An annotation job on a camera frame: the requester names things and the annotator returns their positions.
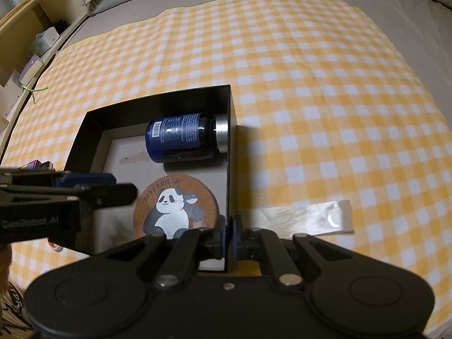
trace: panda illustration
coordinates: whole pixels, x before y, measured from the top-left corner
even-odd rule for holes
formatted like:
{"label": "panda illustration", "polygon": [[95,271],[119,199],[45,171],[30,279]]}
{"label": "panda illustration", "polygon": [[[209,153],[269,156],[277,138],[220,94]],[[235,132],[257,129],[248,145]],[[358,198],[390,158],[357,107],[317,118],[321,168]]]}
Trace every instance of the panda illustration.
{"label": "panda illustration", "polygon": [[204,219],[204,211],[196,201],[196,194],[184,195],[180,187],[161,189],[157,202],[146,216],[143,232],[146,235],[164,233],[169,240],[179,238],[188,229],[189,219]]}

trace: black furry object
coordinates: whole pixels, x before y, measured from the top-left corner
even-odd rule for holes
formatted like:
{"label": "black furry object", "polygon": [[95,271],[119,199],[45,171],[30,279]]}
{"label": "black furry object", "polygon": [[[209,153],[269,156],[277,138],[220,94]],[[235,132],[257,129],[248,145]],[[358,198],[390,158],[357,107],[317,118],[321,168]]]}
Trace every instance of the black furry object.
{"label": "black furry object", "polygon": [[53,24],[53,27],[56,29],[59,35],[62,35],[63,32],[70,26],[71,26],[70,23],[65,19],[58,19]]}

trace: screw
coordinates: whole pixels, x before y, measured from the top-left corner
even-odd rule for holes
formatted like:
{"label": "screw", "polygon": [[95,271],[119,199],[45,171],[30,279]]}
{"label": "screw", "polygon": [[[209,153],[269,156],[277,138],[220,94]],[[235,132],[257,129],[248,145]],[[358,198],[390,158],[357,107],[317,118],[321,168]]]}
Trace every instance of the screw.
{"label": "screw", "polygon": [[172,274],[164,274],[157,277],[155,282],[161,287],[175,286],[179,283],[177,276]]}
{"label": "screw", "polygon": [[283,274],[279,277],[279,282],[285,286],[296,286],[302,281],[303,279],[298,274]]}
{"label": "screw", "polygon": [[236,287],[236,285],[234,283],[231,283],[231,282],[223,284],[223,289],[225,291],[232,291],[235,287]]}

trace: checkered tablecloth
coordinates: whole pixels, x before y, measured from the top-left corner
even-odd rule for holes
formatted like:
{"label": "checkered tablecloth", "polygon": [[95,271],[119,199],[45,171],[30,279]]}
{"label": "checkered tablecloth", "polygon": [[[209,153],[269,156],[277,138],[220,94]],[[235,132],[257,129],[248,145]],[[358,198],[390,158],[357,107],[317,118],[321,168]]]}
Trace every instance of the checkered tablecloth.
{"label": "checkered tablecloth", "polygon": [[[220,0],[165,11],[68,47],[41,76],[3,165],[63,167],[88,110],[230,84],[239,207],[351,200],[354,234],[329,240],[415,271],[429,328],[452,317],[452,136],[390,40],[342,0]],[[13,277],[80,256],[14,246]]]}

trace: open box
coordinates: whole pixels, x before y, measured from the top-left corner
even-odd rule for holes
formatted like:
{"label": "open box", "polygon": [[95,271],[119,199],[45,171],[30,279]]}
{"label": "open box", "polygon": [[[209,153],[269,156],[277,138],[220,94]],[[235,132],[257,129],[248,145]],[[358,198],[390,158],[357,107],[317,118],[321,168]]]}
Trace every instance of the open box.
{"label": "open box", "polygon": [[[145,146],[148,124],[158,118],[191,113],[227,114],[227,153],[213,159],[180,163],[153,162]],[[229,85],[182,90],[141,97],[87,112],[66,162],[72,172],[112,173],[118,182],[135,184],[140,195],[168,174],[195,177],[209,188],[218,212],[227,219],[236,214],[236,114]],[[133,228],[135,204],[102,209],[82,221],[82,229],[55,241],[93,254],[137,238]],[[200,269],[224,270],[225,262],[202,262]]]}

